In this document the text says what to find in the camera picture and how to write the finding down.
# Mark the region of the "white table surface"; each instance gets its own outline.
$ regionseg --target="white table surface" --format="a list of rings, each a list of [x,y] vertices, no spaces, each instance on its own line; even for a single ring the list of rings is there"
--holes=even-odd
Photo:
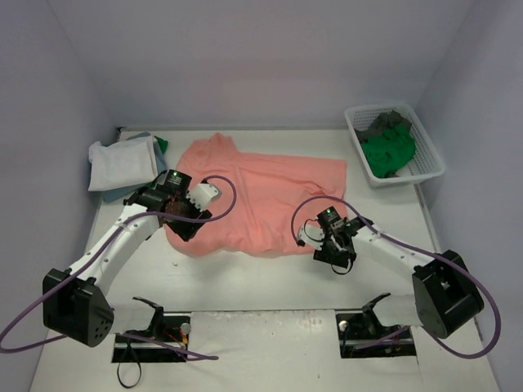
[[[414,187],[370,189],[347,131],[221,132],[233,136],[243,152],[345,159],[346,200],[388,233],[433,249]],[[134,133],[124,132],[123,139]],[[153,133],[169,140],[166,159],[175,167],[192,141],[214,131]],[[102,203],[90,244],[122,208],[121,201]],[[212,362],[145,364],[135,390],[498,390],[486,359],[457,359],[417,329],[417,359],[340,359],[333,310],[360,308],[383,292],[411,293],[412,284],[364,258],[344,277],[312,255],[268,259],[218,252],[191,259],[159,230],[124,266],[108,299],[118,306],[143,296],[166,310],[194,312],[190,348],[221,356]],[[45,347],[31,390],[122,390],[110,363],[113,342],[107,338],[95,349],[70,340]],[[465,352],[481,348],[472,322],[448,342]]]

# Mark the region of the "black wire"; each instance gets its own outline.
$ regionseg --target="black wire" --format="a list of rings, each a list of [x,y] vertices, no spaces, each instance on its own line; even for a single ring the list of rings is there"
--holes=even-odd
[[[307,234],[307,231],[306,231],[306,226],[307,226],[307,222],[317,222],[318,220],[317,219],[311,219],[311,218],[307,218],[305,219],[305,223],[303,224],[303,233],[305,233],[305,235],[311,240],[311,241],[314,241],[315,243],[322,243],[323,241],[322,240],[318,240],[318,239],[315,239],[315,238],[312,238],[309,234]]]
[[[334,265],[331,263],[330,269],[336,274],[336,275],[347,275],[349,272],[351,272],[352,267],[354,266],[354,263],[350,261],[351,265],[349,265],[349,269],[345,272],[339,272],[334,269]]]
[[[349,336],[349,323],[346,324],[345,331],[343,332],[342,358],[345,358],[346,339],[348,336]]]
[[[307,232],[306,232],[307,222],[317,222],[317,221],[318,221],[317,219],[311,219],[311,218],[307,218],[307,219],[305,219],[305,223],[303,224],[303,233],[304,233],[304,234],[305,234],[305,235],[306,235],[306,236],[307,236],[311,241],[314,241],[314,242],[316,242],[316,243],[322,243],[323,240],[320,241],[320,240],[314,239],[314,238],[312,238],[309,234],[307,234]],[[342,247],[345,247],[345,242],[343,241],[343,238],[340,237],[340,236],[336,236],[336,238],[339,238],[339,239],[341,240],[341,242],[342,242]],[[332,270],[336,275],[341,275],[341,276],[343,276],[343,275],[347,275],[349,272],[351,272],[351,270],[352,270],[352,266],[354,265],[354,263],[353,263],[352,261],[350,261],[350,263],[351,263],[351,265],[349,265],[349,269],[348,269],[347,271],[345,271],[345,272],[339,272],[339,271],[336,271],[336,270],[334,269],[334,266],[333,266],[332,263],[331,263],[331,265],[330,265],[330,268],[331,268],[331,270]]]
[[[135,364],[138,365],[138,369],[140,370],[140,375],[138,376],[138,380],[132,384],[132,385],[125,385],[123,384],[122,378],[120,377],[120,365],[122,364],[122,361],[125,359],[127,353],[129,353],[134,360]],[[116,377],[118,378],[118,382],[120,385],[125,388],[126,390],[130,390],[131,388],[134,388],[138,385],[138,383],[141,380],[141,365],[140,360],[138,359],[138,355],[136,355],[135,350],[131,347],[131,339],[127,339],[127,347],[123,351],[122,357],[120,358],[120,362],[118,363],[118,367],[116,368]]]

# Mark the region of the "white towel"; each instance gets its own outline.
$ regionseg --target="white towel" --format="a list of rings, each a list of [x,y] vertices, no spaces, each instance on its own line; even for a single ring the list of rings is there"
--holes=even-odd
[[[158,175],[153,136],[89,147],[90,191],[110,190],[151,182]]]

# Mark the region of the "gray cloth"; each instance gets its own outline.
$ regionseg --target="gray cloth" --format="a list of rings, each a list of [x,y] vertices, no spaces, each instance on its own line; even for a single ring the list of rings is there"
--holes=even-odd
[[[136,136],[130,137],[128,140],[136,139],[138,137],[146,137],[149,135],[149,132],[142,132]],[[160,149],[160,146],[157,141],[154,142],[154,157],[156,158],[156,167],[158,169],[158,174],[168,169],[167,163],[165,162],[165,157],[163,156],[162,150]],[[106,190],[101,193],[101,197],[104,199],[104,202],[112,203],[113,201],[122,198],[126,194],[134,192],[143,185],[146,184],[124,186],[123,188]]]
[[[390,113],[381,113],[376,119],[370,124],[370,127],[366,131],[356,131],[356,137],[360,143],[367,141],[371,136],[381,136],[386,129],[393,129],[397,125],[403,125],[407,130],[410,131],[412,123],[401,116],[395,110]]]

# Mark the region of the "white wall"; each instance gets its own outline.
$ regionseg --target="white wall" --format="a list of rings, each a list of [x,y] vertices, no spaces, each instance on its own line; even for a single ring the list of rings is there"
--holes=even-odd
[[[424,186],[442,244],[498,301],[502,338],[489,356],[502,391],[523,385],[523,2],[477,0],[418,114],[448,165]],[[479,317],[493,331],[487,309]]]
[[[472,0],[50,0],[119,125],[343,125],[416,104]]]
[[[50,268],[81,255],[95,211],[87,194],[87,147],[114,135],[51,8],[40,0],[0,1],[0,135],[4,328],[42,294]],[[4,345],[45,335],[37,309]],[[28,390],[39,355],[0,354],[0,390]]]

